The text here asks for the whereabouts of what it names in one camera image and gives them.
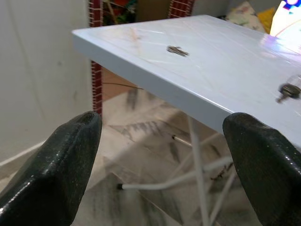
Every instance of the metal table leg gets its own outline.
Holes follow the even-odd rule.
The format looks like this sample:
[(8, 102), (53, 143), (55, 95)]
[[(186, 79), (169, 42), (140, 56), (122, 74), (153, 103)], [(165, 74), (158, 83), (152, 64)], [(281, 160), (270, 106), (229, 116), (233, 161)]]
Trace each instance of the metal table leg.
[(201, 207), (203, 226), (210, 226), (209, 214), (206, 199), (206, 188), (203, 175), (203, 163), (201, 158), (201, 147), (199, 144), (198, 121), (188, 116), (188, 124), (190, 129), (190, 138), (192, 144), (192, 152), (194, 158), (194, 166), (196, 170), (196, 180), (198, 185), (199, 201)]

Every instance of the table leg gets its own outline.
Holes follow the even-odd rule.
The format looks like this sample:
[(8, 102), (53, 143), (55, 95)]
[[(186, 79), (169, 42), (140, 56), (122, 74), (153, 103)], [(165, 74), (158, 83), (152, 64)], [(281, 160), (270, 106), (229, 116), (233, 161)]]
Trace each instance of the table leg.
[(212, 210), (212, 213), (210, 215), (211, 225), (214, 224), (215, 219), (216, 219), (218, 213), (220, 212), (220, 210), (222, 208), (222, 204), (224, 202), (224, 199), (226, 198), (226, 195), (228, 194), (228, 192), (231, 188), (231, 185), (233, 184), (233, 181), (234, 181), (235, 177), (236, 177), (236, 172), (235, 172), (235, 170), (232, 170), (232, 173), (230, 174), (230, 177), (228, 178), (224, 188), (222, 189), (222, 192), (221, 192), (218, 200), (216, 201), (216, 203), (214, 205), (214, 208)]
[(203, 175), (203, 163), (201, 158), (201, 146), (198, 138), (199, 137), (198, 121), (188, 116), (188, 124), (190, 129), (190, 138), (191, 138), (192, 152), (194, 158), (194, 166), (196, 171), (196, 180), (198, 185), (198, 194), (199, 194), (203, 226), (210, 226), (209, 214), (207, 208), (207, 199), (206, 199), (205, 180)]
[(111, 6), (111, 0), (107, 0), (107, 5), (108, 5), (108, 8), (109, 8), (110, 14), (111, 14), (111, 16), (113, 17), (114, 24), (118, 24), (117, 19), (116, 19), (116, 17), (115, 17), (114, 10), (113, 10), (113, 8), (112, 8), (112, 6)]
[[(202, 146), (207, 145), (208, 143), (212, 142), (213, 140), (215, 140), (219, 136), (222, 136), (222, 135), (220, 133), (215, 133), (215, 134), (211, 135), (210, 137), (206, 138), (204, 141), (200, 142), (200, 146), (202, 147)], [(192, 147), (191, 143), (189, 143), (189, 142), (187, 142), (187, 141), (185, 141), (185, 140), (183, 140), (183, 139), (181, 139), (181, 138), (179, 138), (175, 135), (173, 135), (173, 139), (180, 142), (180, 143), (182, 143), (182, 144), (184, 144), (184, 145), (186, 145), (186, 146), (188, 146), (188, 147)], [(188, 165), (188, 163), (190, 163), (190, 160), (192, 160), (192, 152), (189, 153), (185, 157), (185, 159), (181, 162), (181, 164), (173, 171), (172, 174), (170, 174), (168, 176), (167, 179), (173, 179), (184, 168), (184, 166), (186, 166), (186, 165)]]

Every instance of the white metal frame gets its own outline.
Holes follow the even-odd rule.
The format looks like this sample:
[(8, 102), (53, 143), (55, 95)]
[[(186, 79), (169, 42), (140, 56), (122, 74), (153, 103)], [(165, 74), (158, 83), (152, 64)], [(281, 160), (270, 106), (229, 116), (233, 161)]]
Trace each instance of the white metal frame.
[[(215, 219), (216, 219), (219, 211), (221, 210), (222, 203), (231, 188), (231, 185), (235, 179), (236, 173), (234, 170), (232, 170), (231, 175), (228, 178), (222, 192), (220, 193), (219, 198), (216, 201), (211, 214), (209, 214), (209, 210), (207, 207), (207, 201), (206, 201), (207, 193), (206, 193), (206, 186), (205, 186), (205, 181), (204, 181), (204, 173), (215, 170), (220, 167), (223, 167), (227, 164), (230, 164), (233, 162), (233, 160), (231, 157), (223, 157), (212, 163), (204, 165), (202, 162), (202, 158), (201, 158), (202, 146), (204, 146), (205, 144), (208, 144), (209, 142), (211, 142), (218, 136), (221, 136), (221, 134), (216, 133), (200, 143), (199, 131), (198, 131), (198, 121), (196, 121), (195, 119), (188, 116), (188, 123), (189, 123), (189, 128), (190, 128), (191, 144), (178, 137), (173, 137), (173, 138), (183, 144), (186, 144), (187, 146), (192, 147), (192, 153), (187, 155), (187, 157), (182, 161), (182, 163), (169, 176), (169, 178), (166, 182), (160, 183), (160, 184), (121, 185), (121, 188), (123, 190), (127, 190), (127, 189), (162, 190), (162, 189), (170, 188), (178, 183), (184, 182), (186, 180), (189, 180), (189, 179), (192, 179), (195, 177), (195, 179), (197, 180), (197, 185), (198, 185), (199, 202), (200, 202), (203, 226), (212, 226), (213, 223), (215, 222)], [(187, 162), (192, 157), (194, 160), (195, 171), (192, 171), (192, 172), (186, 173), (182, 176), (174, 178), (174, 176), (187, 164)]]

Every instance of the table top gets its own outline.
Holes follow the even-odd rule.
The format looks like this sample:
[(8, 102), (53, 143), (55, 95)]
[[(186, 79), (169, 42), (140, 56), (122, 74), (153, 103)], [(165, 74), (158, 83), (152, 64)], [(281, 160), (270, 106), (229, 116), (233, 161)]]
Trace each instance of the table top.
[[(119, 76), (222, 132), (245, 112), (301, 147), (301, 99), (278, 88), (301, 73), (301, 48), (210, 16), (73, 31), (75, 48)], [(181, 47), (183, 57), (166, 50)]]

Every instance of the cushion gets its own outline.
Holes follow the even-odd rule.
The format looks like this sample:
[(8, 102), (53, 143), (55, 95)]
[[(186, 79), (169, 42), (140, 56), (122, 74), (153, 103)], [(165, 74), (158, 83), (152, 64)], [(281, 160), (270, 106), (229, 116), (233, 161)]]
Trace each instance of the cushion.
[(248, 1), (243, 2), (233, 9), (226, 18), (234, 24), (265, 33), (265, 30), (257, 17), (255, 10)]

